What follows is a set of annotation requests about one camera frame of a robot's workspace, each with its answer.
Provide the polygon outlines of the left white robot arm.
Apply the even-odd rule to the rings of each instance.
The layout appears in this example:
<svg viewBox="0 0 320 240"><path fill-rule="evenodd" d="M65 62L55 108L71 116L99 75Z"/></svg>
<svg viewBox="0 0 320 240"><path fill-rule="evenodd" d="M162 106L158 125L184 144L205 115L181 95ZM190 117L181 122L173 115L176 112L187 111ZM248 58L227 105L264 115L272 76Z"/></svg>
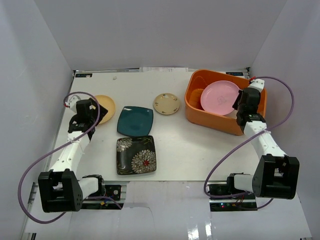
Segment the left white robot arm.
<svg viewBox="0 0 320 240"><path fill-rule="evenodd" d="M99 200L106 193L101 175L90 174L78 179L76 172L96 125L108 111L93 98L75 101L71 106L75 108L75 115L69 121L67 146L53 166L38 177L41 205L46 213L77 212L85 199Z"/></svg>

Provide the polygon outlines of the small beige patterned plate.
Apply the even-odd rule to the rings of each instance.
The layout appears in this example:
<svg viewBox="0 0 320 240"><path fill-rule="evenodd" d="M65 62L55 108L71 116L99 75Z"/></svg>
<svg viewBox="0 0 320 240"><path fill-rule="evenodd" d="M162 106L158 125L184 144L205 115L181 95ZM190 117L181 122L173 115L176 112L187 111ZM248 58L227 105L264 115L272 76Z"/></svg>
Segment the small beige patterned plate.
<svg viewBox="0 0 320 240"><path fill-rule="evenodd" d="M161 115L172 115L180 109L178 97L172 93L161 93L155 97L153 108Z"/></svg>

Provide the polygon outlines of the yellow round plate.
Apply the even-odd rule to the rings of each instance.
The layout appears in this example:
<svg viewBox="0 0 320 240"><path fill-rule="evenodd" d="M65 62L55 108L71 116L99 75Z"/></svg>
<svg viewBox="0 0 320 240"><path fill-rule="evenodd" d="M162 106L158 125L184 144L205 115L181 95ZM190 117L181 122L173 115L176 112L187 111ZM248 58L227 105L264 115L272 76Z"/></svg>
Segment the yellow round plate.
<svg viewBox="0 0 320 240"><path fill-rule="evenodd" d="M107 114L99 122L99 125L101 125L106 123L113 117L116 112L116 104L114 100L107 95L96 95L95 98L97 99L98 103L108 111Z"/></svg>

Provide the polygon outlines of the orange plastic bin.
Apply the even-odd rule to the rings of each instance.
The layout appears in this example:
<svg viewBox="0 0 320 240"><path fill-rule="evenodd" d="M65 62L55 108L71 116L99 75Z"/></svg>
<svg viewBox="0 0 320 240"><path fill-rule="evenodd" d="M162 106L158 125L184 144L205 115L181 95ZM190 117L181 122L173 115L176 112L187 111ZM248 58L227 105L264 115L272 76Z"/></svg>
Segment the orange plastic bin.
<svg viewBox="0 0 320 240"><path fill-rule="evenodd" d="M193 90L204 90L209 84L216 81L230 81L236 84L241 90L249 86L249 80L246 78L208 69L197 70L191 75L188 87L185 91L185 116L187 120L193 124L236 136L242 136L243 132L238 126L235 118L209 113L204 110L196 109L190 105L190 97Z"/></svg>

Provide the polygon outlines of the right black table label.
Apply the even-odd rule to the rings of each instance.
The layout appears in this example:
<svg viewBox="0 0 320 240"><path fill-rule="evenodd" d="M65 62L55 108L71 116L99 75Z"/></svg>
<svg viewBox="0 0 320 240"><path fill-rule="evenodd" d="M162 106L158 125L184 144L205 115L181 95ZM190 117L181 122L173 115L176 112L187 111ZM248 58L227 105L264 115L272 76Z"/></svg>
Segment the right black table label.
<svg viewBox="0 0 320 240"><path fill-rule="evenodd" d="M244 73L239 71L227 71L226 74L231 76L237 76L237 77L244 76Z"/></svg>

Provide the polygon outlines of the small orange plate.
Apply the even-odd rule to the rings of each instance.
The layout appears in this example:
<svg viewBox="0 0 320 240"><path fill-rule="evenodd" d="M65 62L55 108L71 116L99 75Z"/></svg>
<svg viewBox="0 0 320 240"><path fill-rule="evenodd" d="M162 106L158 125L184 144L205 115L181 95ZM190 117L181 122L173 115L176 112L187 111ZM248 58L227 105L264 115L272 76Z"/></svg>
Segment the small orange plate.
<svg viewBox="0 0 320 240"><path fill-rule="evenodd" d="M203 110L202 105L201 105L201 95L203 93L203 89L198 88L192 91L190 95L190 100L189 103L190 105L198 110Z"/></svg>

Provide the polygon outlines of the teal square plate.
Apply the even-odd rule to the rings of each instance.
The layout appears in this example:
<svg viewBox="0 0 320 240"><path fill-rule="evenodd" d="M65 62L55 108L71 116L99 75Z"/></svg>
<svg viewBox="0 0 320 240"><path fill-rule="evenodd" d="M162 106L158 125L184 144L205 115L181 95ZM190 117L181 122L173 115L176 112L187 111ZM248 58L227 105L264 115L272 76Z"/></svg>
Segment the teal square plate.
<svg viewBox="0 0 320 240"><path fill-rule="evenodd" d="M153 120L154 112L150 108L124 106L117 121L117 132L128 137L147 136Z"/></svg>

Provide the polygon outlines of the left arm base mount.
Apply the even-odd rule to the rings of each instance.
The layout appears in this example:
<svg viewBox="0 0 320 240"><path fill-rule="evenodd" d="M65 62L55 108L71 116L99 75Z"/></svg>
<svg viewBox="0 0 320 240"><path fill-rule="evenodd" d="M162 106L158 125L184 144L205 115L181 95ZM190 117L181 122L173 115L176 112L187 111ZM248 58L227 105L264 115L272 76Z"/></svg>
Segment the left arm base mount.
<svg viewBox="0 0 320 240"><path fill-rule="evenodd" d="M105 185L104 194L93 193L82 203L82 210L121 210L124 205L122 186Z"/></svg>

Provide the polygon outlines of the black floral square plate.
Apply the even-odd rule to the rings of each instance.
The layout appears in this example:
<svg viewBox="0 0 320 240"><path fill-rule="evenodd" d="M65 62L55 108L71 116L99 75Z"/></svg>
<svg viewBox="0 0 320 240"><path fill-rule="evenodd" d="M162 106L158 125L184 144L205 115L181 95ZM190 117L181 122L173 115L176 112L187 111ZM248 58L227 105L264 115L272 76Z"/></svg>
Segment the black floral square plate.
<svg viewBox="0 0 320 240"><path fill-rule="evenodd" d="M157 170L153 136L123 137L116 141L116 172L118 175L141 175Z"/></svg>

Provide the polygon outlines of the pink round plate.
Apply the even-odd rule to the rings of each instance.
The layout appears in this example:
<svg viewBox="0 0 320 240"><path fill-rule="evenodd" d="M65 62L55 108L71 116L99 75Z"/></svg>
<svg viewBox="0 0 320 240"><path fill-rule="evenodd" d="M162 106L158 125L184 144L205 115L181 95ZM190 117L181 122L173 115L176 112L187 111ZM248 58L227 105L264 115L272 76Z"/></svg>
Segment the pink round plate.
<svg viewBox="0 0 320 240"><path fill-rule="evenodd" d="M234 111L233 104L239 95L239 87L227 80L209 84L200 96L200 105L204 111L225 116Z"/></svg>

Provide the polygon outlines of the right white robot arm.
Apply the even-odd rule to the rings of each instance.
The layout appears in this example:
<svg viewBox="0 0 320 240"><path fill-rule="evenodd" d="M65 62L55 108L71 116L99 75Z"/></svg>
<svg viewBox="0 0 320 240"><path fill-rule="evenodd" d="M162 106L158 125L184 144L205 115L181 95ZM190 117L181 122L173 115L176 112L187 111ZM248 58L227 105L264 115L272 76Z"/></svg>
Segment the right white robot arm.
<svg viewBox="0 0 320 240"><path fill-rule="evenodd" d="M225 192L233 200L244 192L259 198L291 200L296 195L300 163L281 150L267 130L265 119L257 112L260 99L259 90L246 87L233 105L237 109L236 122L250 140L259 163L254 174L230 174L233 182L225 187Z"/></svg>

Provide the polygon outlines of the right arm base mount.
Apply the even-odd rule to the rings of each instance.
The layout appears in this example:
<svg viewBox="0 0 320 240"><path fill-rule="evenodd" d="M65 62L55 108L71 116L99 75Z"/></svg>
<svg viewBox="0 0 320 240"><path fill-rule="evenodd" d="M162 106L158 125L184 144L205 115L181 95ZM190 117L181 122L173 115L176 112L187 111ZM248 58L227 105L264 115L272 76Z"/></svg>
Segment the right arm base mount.
<svg viewBox="0 0 320 240"><path fill-rule="evenodd" d="M241 190L228 187L226 181L212 182L206 187L206 191L215 196L234 195L242 193ZM257 201L253 194L232 196L232 197L218 197L209 199L209 207L212 213L214 212L241 212L241 211L256 211Z"/></svg>

